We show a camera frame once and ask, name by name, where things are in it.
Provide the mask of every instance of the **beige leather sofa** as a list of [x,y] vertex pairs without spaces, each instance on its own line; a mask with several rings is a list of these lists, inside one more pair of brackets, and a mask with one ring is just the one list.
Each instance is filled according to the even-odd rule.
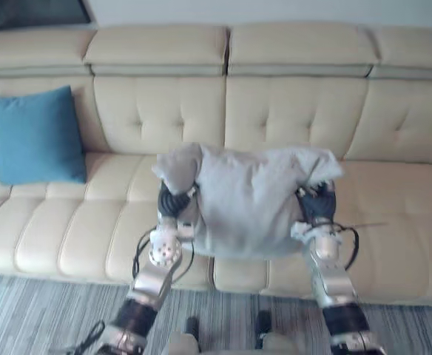
[[[0,33],[0,95],[72,87],[86,185],[0,185],[0,273],[127,283],[156,222],[155,155],[199,141],[332,149],[365,302],[432,305],[432,30],[348,24]],[[351,253],[350,237],[342,257]],[[189,262],[185,253],[183,267]],[[179,288],[309,298],[300,255],[196,256]]]

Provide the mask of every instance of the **throw pillow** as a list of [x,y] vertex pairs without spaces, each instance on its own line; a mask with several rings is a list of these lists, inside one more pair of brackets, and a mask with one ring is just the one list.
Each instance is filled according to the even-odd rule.
[[85,183],[71,88],[0,97],[0,181],[7,185]]

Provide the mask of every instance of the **floor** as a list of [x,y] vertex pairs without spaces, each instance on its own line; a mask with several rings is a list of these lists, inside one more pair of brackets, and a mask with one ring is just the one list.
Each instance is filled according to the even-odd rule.
[[[78,343],[97,320],[111,320],[126,293],[126,286],[0,276],[0,355],[56,354],[50,351]],[[432,355],[432,308],[363,308],[389,355]],[[291,336],[302,354],[329,354],[327,330],[313,302],[172,291],[155,321],[146,355],[159,354],[169,334],[191,315],[200,318],[204,351],[250,349],[254,318],[260,309],[272,312],[275,329]]]

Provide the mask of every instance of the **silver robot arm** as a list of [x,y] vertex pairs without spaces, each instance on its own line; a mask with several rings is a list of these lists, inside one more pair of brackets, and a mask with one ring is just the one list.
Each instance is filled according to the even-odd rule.
[[341,237],[333,222],[336,196],[332,183],[300,188],[297,197],[305,223],[298,239],[311,273],[311,289],[323,310],[333,355],[385,355],[357,301],[351,279],[340,261]]
[[178,228],[177,216],[186,208],[194,191],[172,196],[162,184],[158,201],[158,225],[150,233],[149,262],[138,272],[117,317],[99,338],[97,355],[141,355],[146,336],[181,264],[180,240],[188,233]]

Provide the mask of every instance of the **white wall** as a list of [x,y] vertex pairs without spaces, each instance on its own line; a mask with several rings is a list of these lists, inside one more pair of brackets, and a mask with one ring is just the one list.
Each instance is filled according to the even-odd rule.
[[328,20],[432,27],[432,0],[87,0],[100,26]]

